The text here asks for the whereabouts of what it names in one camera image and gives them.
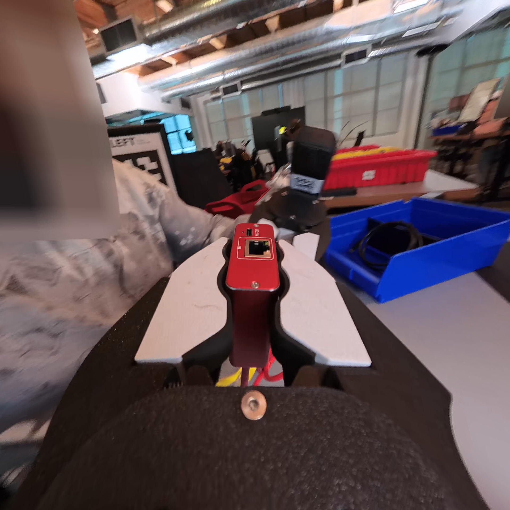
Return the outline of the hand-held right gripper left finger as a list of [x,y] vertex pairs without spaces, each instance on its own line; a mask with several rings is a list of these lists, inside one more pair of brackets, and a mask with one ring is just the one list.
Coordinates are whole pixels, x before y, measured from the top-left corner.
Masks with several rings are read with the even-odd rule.
[[135,355],[137,364],[222,365],[233,346],[223,286],[229,240],[220,238],[171,274]]

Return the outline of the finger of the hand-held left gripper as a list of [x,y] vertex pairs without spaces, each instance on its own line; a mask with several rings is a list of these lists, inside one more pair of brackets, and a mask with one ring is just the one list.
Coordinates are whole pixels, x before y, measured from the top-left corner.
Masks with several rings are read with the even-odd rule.
[[316,260],[320,236],[307,232],[294,236],[294,247],[311,260]]

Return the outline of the red ethernet adapter box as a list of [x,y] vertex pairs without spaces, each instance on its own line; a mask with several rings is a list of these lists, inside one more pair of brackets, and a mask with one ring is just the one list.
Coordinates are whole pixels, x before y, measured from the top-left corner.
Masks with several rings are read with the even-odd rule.
[[264,367],[270,351],[274,305],[280,288],[274,229],[271,224],[235,227],[226,271],[233,314],[229,360],[237,368]]

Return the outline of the blue plastic bin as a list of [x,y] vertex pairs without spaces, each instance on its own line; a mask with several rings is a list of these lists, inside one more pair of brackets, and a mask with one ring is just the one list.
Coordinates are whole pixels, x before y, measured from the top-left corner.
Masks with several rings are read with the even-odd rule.
[[378,303],[491,266],[509,213],[427,198],[333,217],[326,263]]

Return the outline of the person's left forearm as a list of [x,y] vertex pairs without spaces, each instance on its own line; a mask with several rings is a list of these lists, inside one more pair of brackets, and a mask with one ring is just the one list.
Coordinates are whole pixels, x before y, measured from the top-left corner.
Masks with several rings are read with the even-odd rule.
[[186,204],[154,175],[112,159],[118,191],[120,228],[109,239],[108,262],[133,278],[168,276],[181,263],[219,238],[231,238],[237,219]]

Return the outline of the black monitor screen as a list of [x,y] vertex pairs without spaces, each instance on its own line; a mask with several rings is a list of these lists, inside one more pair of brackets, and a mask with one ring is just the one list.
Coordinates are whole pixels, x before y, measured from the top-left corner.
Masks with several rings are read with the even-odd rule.
[[288,163],[287,145],[292,142],[305,122],[305,107],[290,106],[266,110],[252,117],[253,142],[257,151],[268,150],[280,169]]

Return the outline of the red plastic bin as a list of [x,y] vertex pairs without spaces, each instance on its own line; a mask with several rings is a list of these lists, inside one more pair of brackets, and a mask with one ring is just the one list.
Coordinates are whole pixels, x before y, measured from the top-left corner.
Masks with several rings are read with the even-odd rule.
[[339,150],[332,158],[323,191],[423,182],[434,150],[366,145]]

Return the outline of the black yellow equipment pile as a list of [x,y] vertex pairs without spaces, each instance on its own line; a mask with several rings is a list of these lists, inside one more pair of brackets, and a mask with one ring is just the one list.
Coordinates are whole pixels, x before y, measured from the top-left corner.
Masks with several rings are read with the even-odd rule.
[[247,151],[251,139],[243,140],[237,147],[230,141],[218,141],[213,154],[220,171],[226,177],[233,192],[239,192],[246,184],[264,177],[264,169],[258,150]]

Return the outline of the brown table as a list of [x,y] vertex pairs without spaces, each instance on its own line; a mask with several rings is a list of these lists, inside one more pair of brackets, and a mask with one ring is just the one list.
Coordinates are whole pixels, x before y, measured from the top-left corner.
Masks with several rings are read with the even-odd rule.
[[423,182],[358,188],[355,195],[322,196],[327,210],[349,207],[371,207],[393,201],[409,201],[414,197],[438,194],[448,201],[477,197],[480,186],[435,170],[427,170]]

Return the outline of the black panel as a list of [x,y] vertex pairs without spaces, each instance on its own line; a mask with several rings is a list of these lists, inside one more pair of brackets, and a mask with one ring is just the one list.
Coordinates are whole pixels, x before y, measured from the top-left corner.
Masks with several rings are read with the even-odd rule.
[[177,193],[188,205],[204,209],[233,193],[210,148],[172,155],[170,168]]

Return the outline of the person's patterned upper body clothing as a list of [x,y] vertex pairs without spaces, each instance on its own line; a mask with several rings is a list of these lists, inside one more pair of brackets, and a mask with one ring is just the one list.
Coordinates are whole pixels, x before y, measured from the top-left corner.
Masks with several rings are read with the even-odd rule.
[[105,332],[171,257],[161,233],[1,243],[1,433],[53,413]]

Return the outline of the black and white tag sign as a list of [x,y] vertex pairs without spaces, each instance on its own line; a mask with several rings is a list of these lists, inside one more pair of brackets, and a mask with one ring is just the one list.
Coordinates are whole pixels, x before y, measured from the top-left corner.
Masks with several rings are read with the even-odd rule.
[[157,177],[176,190],[171,151],[163,124],[147,123],[107,128],[112,157]]

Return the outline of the cluttered storage shelf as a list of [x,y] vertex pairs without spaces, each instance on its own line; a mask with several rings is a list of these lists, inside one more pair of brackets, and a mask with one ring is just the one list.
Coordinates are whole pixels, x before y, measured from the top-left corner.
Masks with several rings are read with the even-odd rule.
[[435,169],[478,184],[482,201],[499,200],[509,186],[509,76],[454,97],[428,127]]

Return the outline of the ceiling vent box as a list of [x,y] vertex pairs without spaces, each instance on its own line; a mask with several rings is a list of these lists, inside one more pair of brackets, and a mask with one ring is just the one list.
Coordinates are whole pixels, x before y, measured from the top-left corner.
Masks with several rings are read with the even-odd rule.
[[133,16],[118,19],[100,28],[99,38],[107,57],[144,42],[141,23]]

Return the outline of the silver air duct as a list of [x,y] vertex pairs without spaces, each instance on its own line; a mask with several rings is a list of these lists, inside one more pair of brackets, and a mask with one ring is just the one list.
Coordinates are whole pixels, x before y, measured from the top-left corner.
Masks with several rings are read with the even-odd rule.
[[411,37],[428,34],[442,24],[445,19],[412,28],[392,28],[376,34],[360,31],[340,35],[317,37],[298,42],[297,36],[260,43],[250,48],[228,50],[226,54],[206,62],[188,62],[182,69],[166,69],[138,79],[142,92],[156,92],[164,100],[190,96],[203,91],[227,86],[251,76],[286,70],[303,63],[328,57],[342,58],[346,50],[372,48],[373,44],[394,39],[397,36]]
[[394,1],[193,1],[149,22],[136,22],[142,43],[170,52],[190,48],[270,18],[300,24],[330,14],[391,16]]

